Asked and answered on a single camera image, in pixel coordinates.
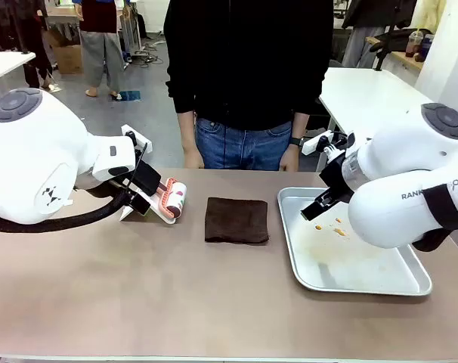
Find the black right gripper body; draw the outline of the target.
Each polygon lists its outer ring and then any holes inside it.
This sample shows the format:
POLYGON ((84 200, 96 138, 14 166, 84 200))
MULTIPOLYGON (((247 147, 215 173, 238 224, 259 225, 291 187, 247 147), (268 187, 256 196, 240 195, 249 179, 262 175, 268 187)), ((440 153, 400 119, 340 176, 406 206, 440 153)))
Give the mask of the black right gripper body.
POLYGON ((340 154, 323 168, 320 178, 328 187, 320 195, 322 200, 350 200, 354 192, 347 185, 342 174, 342 164, 345 161, 345 155, 340 154))

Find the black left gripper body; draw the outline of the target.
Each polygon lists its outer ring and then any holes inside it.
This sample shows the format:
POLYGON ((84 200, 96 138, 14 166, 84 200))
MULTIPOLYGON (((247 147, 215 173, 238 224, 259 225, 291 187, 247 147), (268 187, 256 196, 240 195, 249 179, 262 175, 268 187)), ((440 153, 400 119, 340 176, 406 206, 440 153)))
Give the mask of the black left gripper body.
POLYGON ((160 185, 161 175, 148 164, 139 164, 137 168, 137 186, 146 194, 154 195, 160 185))

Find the person right hand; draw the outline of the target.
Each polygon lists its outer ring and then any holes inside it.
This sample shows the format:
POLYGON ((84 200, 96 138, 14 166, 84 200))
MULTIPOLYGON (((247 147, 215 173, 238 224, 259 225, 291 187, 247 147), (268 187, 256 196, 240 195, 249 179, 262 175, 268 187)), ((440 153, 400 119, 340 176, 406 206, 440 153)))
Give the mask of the person right hand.
POLYGON ((188 169, 203 169, 203 158, 196 146, 183 147, 184 167, 188 169))

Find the person left hand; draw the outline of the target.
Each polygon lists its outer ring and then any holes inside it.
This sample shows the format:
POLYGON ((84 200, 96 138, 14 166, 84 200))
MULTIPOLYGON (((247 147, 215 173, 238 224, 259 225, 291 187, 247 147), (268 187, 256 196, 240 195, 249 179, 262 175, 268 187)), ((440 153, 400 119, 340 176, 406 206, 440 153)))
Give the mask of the person left hand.
POLYGON ((290 144, 280 159, 280 171, 297 172, 299 170, 299 148, 290 144))

